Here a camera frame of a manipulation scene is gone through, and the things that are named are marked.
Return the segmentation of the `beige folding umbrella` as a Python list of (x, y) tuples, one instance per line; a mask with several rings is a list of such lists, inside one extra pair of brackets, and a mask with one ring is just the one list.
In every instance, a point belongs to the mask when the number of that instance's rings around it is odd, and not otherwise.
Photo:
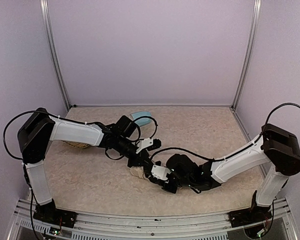
[(133, 166), (129, 170), (131, 175), (149, 182), (149, 179), (146, 177), (146, 174), (144, 172), (143, 166)]

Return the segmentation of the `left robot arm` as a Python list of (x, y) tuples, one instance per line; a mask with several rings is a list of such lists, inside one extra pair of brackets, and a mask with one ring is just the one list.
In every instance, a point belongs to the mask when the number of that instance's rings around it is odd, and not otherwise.
[(26, 182), (44, 214), (68, 209), (97, 214), (151, 216), (156, 187), (138, 175), (150, 153), (136, 123), (85, 123), (49, 114), (25, 114), (17, 132)]

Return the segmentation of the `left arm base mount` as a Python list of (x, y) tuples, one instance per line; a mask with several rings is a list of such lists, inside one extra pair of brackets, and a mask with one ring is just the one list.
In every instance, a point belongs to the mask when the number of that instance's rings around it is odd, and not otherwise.
[(73, 228), (77, 219), (77, 213), (59, 208), (36, 208), (33, 218), (35, 220), (52, 225)]

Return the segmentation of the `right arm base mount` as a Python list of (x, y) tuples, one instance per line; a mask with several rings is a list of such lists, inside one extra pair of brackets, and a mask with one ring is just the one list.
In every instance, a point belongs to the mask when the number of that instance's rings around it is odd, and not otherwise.
[(270, 207), (249, 207), (228, 213), (232, 228), (246, 226), (272, 218)]

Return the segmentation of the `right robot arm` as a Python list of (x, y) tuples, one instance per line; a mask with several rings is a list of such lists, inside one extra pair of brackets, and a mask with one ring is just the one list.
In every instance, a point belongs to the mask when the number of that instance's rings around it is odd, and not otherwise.
[(237, 152), (197, 165), (185, 154), (174, 154), (152, 175), (164, 182), (163, 189), (176, 193), (179, 187), (196, 193), (221, 186), (232, 177), (256, 166), (270, 163), (271, 168), (262, 185), (254, 192), (250, 213), (269, 211), (275, 196), (289, 177), (300, 172), (300, 146), (297, 137), (273, 124), (265, 124), (261, 135)]

